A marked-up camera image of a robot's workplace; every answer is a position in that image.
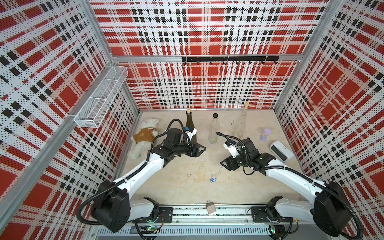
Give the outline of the small clear black-capped bottle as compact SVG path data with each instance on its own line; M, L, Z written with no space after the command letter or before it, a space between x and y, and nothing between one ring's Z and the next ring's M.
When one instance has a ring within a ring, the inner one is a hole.
M219 131L219 128L220 128L220 124L218 122L218 114L214 113L213 119L211 120L210 126L209 126L209 142L211 144L214 144L218 141L218 135L216 134L216 132Z

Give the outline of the dark green wine bottle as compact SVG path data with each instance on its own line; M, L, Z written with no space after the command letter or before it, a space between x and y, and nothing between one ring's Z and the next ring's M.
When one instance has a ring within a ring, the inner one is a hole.
M194 122L193 122L193 118L192 118L192 111L191 111L191 109L187 109L186 115L187 115L186 127L194 127L195 128L195 125L194 125Z

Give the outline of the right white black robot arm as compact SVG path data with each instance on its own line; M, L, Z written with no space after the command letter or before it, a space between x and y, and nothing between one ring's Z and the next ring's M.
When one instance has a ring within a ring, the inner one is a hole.
M304 201L273 197L265 209L270 222L295 218L316 224L329 236L342 234L353 217L343 189L337 183L317 181L289 168L269 153L259 153L250 139L240 140L232 136L225 136L225 139L224 148L231 155L221 161L221 165L228 171L250 168L254 173L282 182L304 197Z

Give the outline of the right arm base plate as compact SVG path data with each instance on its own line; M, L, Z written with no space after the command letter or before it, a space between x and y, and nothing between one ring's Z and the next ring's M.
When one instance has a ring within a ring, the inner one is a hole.
M247 213L252 217L254 223L280 224L289 223L292 220L292 218L285 218L280 215L272 216L268 213L266 206L253 206Z

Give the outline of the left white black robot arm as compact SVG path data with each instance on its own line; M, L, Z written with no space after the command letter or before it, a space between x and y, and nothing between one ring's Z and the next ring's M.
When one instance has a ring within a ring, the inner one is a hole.
M153 223L161 216L158 202L149 197L141 200L132 197L141 185L176 156L197 158L206 151L200 144L182 141L182 135L180 129L169 129L163 143L151 148L140 165L113 182L101 184L92 207L92 217L97 223L116 233L128 222L144 219Z

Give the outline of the blue white wine label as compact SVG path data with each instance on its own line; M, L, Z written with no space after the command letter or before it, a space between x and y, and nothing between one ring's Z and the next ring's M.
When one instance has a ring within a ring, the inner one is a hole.
M214 183L216 180L217 180L216 175L213 175L213 176L210 178L210 182L211 182L211 183Z

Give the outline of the tall clear corked bottle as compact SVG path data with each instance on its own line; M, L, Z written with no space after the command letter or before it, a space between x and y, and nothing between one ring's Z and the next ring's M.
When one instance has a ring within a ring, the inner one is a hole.
M241 139L243 137L243 134L245 132L246 128L246 120L247 120L247 112L249 109L249 102L245 102L241 114L238 116L238 118L233 122L233 136Z

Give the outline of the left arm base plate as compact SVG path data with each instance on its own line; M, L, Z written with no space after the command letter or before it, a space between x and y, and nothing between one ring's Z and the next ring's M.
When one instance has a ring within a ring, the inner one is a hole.
M148 217L138 218L133 220L133 222L138 224L168 224L172 222L173 210L174 208L172 207L155 208Z

